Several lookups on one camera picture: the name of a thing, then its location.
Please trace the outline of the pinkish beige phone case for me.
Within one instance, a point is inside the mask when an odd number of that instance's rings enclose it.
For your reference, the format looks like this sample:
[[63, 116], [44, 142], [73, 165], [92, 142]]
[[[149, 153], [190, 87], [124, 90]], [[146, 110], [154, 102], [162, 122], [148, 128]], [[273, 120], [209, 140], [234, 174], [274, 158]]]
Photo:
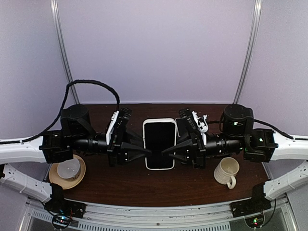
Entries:
[[179, 122], [180, 122], [180, 118], [176, 118], [176, 130], [177, 130], [177, 136], [180, 137], [180, 132], [179, 132]]

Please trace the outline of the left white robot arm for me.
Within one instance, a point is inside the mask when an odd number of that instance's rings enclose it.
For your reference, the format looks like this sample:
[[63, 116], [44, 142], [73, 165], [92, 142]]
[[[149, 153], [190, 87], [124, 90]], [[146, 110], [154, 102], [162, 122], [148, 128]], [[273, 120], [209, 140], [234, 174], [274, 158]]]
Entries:
[[105, 154], [109, 166], [149, 157], [152, 152], [131, 141], [141, 137], [127, 131], [132, 111], [122, 108], [114, 112], [106, 133], [98, 133], [90, 122], [88, 108], [82, 104], [72, 105], [60, 111], [60, 130], [44, 131], [42, 134], [0, 142], [0, 181], [41, 201], [59, 214], [69, 210], [63, 188], [56, 183], [38, 181], [23, 173], [9, 169], [11, 163], [39, 162], [62, 163], [73, 159], [73, 152]]

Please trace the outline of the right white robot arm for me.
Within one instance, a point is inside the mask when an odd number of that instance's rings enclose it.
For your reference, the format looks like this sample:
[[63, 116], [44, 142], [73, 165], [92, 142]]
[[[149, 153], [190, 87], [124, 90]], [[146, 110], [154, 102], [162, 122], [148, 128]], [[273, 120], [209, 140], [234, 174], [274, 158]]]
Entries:
[[227, 157], [243, 152], [245, 160], [268, 163], [282, 159], [298, 159], [303, 163], [279, 178], [257, 184], [250, 199], [230, 204], [233, 215], [238, 217], [271, 208], [271, 202], [280, 195], [308, 181], [308, 138], [288, 135], [278, 128], [264, 123], [264, 128], [253, 128], [256, 119], [251, 108], [239, 104], [225, 107], [219, 124], [219, 134], [208, 134], [206, 116], [199, 117], [195, 111], [181, 109], [179, 116], [186, 133], [173, 147], [163, 150], [184, 163], [202, 168], [206, 159]]

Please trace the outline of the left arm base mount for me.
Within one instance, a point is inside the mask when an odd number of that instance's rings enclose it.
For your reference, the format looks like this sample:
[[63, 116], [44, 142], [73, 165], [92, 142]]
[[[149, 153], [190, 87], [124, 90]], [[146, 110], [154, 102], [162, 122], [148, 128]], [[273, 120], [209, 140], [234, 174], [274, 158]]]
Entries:
[[43, 203], [43, 208], [51, 215], [51, 224], [56, 230], [63, 230], [70, 225], [76, 225], [77, 218], [83, 218], [86, 211], [86, 204], [64, 200], [61, 203]]

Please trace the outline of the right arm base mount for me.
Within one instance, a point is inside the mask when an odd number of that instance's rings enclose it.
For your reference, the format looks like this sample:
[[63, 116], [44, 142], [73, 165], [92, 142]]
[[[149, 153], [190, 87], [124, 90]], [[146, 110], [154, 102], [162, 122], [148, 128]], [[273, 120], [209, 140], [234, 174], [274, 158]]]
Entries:
[[247, 199], [231, 203], [230, 208], [234, 218], [244, 217], [249, 228], [260, 229], [267, 224], [264, 211], [271, 209], [271, 201]]

